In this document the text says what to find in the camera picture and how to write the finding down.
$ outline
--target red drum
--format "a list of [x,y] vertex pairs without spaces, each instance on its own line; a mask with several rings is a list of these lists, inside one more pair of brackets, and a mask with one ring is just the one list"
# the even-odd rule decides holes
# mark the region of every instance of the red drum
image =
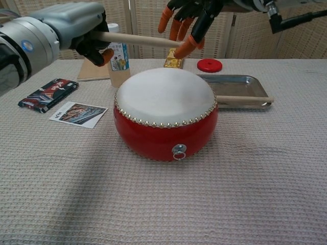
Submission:
[[218,118],[208,83],[182,69],[157,68],[126,80],[115,94],[114,122],[126,145],[158,161],[182,160],[201,150]]

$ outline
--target wooden stick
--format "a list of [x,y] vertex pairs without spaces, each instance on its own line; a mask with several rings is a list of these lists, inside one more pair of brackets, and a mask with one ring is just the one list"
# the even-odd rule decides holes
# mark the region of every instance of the wooden stick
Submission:
[[159,47],[179,47],[183,44],[183,42],[176,42],[159,37],[145,37],[113,32],[93,32],[92,38],[105,42],[124,42]]
[[225,96],[217,95],[218,102],[223,103],[235,103],[235,102],[261,102],[261,103],[273,103],[274,97],[250,97],[250,96]]

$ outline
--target plastic bottle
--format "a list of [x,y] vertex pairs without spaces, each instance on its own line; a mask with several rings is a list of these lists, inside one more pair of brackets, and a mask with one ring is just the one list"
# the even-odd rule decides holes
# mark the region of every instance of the plastic bottle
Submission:
[[[108,29],[109,32],[119,33],[119,25],[116,23],[109,23]],[[114,51],[114,55],[108,63],[110,80],[113,87],[119,88],[131,77],[127,45],[125,43],[112,42],[109,48]]]

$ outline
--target red lid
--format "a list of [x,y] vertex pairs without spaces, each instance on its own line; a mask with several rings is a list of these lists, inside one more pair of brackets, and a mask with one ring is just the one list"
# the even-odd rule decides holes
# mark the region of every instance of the red lid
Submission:
[[223,68],[223,64],[215,59],[202,59],[198,62],[198,69],[204,72],[218,72]]

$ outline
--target metal tray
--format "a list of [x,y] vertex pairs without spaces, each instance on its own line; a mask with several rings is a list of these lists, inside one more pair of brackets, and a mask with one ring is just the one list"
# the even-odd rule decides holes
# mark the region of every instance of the metal tray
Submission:
[[[204,79],[216,95],[268,97],[258,79],[246,75],[198,75]],[[246,104],[219,103],[220,108],[267,109],[271,103],[251,102]]]

